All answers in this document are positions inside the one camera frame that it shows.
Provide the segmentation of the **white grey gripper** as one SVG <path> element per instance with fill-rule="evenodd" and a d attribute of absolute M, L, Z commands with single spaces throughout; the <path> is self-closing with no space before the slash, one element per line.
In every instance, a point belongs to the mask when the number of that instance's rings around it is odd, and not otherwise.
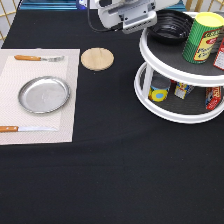
<path fill-rule="evenodd" d="M 111 0 L 98 2 L 98 16 L 109 30 L 130 34 L 157 22 L 155 0 Z"/>

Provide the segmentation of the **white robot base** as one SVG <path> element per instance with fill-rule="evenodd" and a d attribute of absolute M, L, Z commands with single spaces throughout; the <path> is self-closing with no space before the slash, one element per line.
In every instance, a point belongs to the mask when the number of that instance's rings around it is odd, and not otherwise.
<path fill-rule="evenodd" d="M 78 0 L 79 5 L 84 8 L 87 8 L 87 0 Z"/>

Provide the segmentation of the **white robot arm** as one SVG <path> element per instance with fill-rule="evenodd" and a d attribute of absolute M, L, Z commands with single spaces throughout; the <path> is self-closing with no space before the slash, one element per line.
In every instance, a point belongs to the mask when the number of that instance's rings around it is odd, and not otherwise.
<path fill-rule="evenodd" d="M 130 34 L 157 23 L 156 12 L 175 5 L 179 0 L 94 0 L 103 29 L 94 28 L 90 19 L 90 0 L 87 0 L 88 24 L 95 32 L 121 30 Z"/>

